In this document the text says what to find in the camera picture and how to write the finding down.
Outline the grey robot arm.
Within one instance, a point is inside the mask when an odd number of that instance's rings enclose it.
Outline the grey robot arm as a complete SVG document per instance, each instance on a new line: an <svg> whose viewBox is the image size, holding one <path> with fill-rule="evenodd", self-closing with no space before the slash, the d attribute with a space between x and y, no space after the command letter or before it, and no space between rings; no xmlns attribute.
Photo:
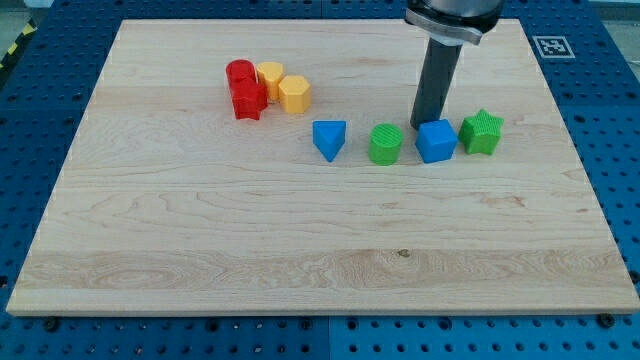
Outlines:
<svg viewBox="0 0 640 360"><path fill-rule="evenodd" d="M446 46L479 45L497 24L504 0L408 0L405 21Z"/></svg>

